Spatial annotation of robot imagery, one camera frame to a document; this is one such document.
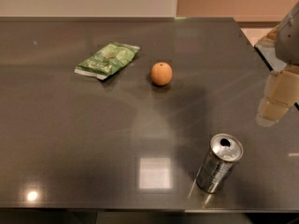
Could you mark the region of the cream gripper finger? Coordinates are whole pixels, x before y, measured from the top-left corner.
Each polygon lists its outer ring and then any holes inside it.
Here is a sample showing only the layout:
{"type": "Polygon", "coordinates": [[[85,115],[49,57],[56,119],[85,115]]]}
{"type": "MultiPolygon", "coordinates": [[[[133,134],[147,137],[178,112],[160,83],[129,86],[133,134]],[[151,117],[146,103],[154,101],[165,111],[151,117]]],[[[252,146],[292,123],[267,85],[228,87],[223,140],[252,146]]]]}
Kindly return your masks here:
{"type": "Polygon", "coordinates": [[[299,66],[286,66],[279,72],[271,71],[258,106],[257,123],[262,127],[276,124],[298,101],[299,66]]]}

